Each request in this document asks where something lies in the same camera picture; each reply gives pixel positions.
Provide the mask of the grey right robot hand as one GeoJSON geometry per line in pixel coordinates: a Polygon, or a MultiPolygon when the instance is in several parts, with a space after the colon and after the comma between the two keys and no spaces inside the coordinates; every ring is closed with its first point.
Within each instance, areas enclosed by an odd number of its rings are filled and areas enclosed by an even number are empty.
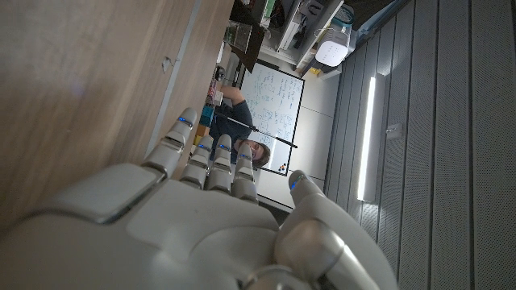
{"type": "Polygon", "coordinates": [[[174,180],[197,113],[140,165],[74,184],[1,237],[4,289],[395,289],[379,246],[302,171],[278,222],[259,205],[251,152],[204,138],[174,180]]]}

